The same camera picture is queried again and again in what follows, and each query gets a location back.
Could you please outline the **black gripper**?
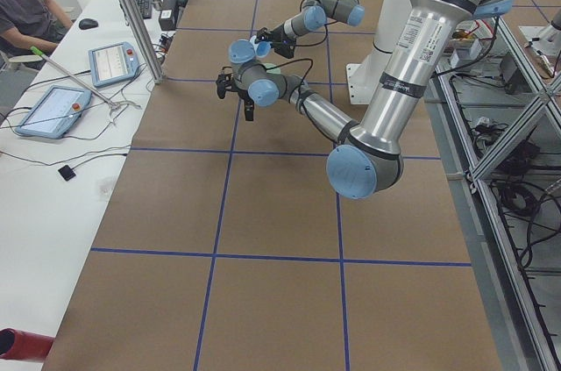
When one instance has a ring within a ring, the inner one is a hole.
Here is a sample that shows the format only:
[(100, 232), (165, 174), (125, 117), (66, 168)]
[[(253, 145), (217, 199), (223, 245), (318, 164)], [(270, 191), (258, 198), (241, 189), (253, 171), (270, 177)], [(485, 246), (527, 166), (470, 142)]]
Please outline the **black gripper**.
[(261, 40), (270, 41), (271, 51), (278, 55), (286, 59), (292, 59), (295, 56), (295, 40), (287, 36), (282, 25), (273, 30), (263, 27), (257, 31), (256, 36)]
[(244, 100), (245, 121), (252, 122), (254, 120), (254, 101), (250, 98), (249, 93), (245, 89), (241, 89), (233, 78), (233, 73), (227, 73), (226, 68), (222, 68), (216, 79), (217, 96), (219, 99), (225, 99), (227, 92), (233, 92)]

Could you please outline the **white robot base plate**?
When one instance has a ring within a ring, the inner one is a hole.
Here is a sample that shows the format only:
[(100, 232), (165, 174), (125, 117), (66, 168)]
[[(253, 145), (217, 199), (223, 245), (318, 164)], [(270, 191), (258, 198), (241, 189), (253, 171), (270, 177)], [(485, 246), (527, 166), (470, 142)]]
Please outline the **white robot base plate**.
[(380, 81), (391, 53), (379, 51), (376, 47), (361, 63), (346, 65), (347, 86), (351, 104), (368, 105)]

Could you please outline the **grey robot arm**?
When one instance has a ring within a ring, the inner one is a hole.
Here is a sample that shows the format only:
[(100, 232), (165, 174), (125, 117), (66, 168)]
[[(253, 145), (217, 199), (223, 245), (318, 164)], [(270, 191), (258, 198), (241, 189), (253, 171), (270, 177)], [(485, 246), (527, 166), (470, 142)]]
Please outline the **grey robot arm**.
[(357, 26), (365, 16), (359, 0), (301, 0), (299, 12), (273, 30), (262, 28), (250, 38), (255, 53), (262, 58), (270, 51), (291, 59), (297, 40), (326, 26), (331, 20)]
[(234, 92), (247, 112), (277, 101), (291, 103), (334, 143), (326, 171), (341, 196), (362, 199), (398, 182), (403, 170), (400, 136), (435, 72), (457, 26), (471, 19), (495, 18), (514, 0), (384, 0), (398, 11), (390, 37), (394, 48), (383, 68), (369, 56), (352, 80), (370, 99), (355, 121), (313, 91), (296, 75), (275, 74), (261, 58), (271, 47), (292, 44), (328, 20), (356, 25), (364, 9), (359, 0), (303, 0), (301, 11), (271, 32), (240, 39), (229, 48), (229, 67), (217, 77), (217, 94)]

